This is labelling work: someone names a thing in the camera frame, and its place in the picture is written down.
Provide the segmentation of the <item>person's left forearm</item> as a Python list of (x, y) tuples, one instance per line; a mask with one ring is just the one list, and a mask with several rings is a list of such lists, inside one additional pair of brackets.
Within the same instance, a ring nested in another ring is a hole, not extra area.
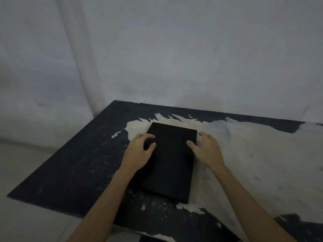
[(67, 242), (106, 242), (134, 169), (119, 168)]

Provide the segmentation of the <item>person's right hand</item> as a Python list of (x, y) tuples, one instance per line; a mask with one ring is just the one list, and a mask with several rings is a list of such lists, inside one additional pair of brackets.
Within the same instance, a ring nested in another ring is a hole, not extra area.
[(201, 163), (208, 166), (212, 171), (222, 170), (225, 168), (223, 155), (217, 140), (210, 134), (199, 132), (202, 137), (201, 153), (195, 156)]

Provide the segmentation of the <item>black rectangular box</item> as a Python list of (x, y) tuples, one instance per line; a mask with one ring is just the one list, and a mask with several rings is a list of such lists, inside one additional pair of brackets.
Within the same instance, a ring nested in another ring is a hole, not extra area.
[(196, 144), (197, 130), (153, 122), (147, 130), (156, 143), (147, 164), (133, 178), (134, 186), (161, 195), (176, 203), (189, 202), (195, 155), (187, 141)]

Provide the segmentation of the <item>person's right forearm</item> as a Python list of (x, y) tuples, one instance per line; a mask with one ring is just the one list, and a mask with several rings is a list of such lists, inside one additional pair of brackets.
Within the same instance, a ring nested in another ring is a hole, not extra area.
[(225, 165), (211, 165), (249, 242), (297, 242), (252, 195)]

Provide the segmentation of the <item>person's left hand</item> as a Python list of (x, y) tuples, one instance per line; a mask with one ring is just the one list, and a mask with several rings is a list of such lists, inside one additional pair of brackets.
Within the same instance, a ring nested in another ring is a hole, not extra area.
[(133, 176), (139, 169), (144, 167), (150, 157), (144, 157), (144, 144), (146, 140), (154, 139), (153, 134), (137, 134), (125, 150), (120, 171)]

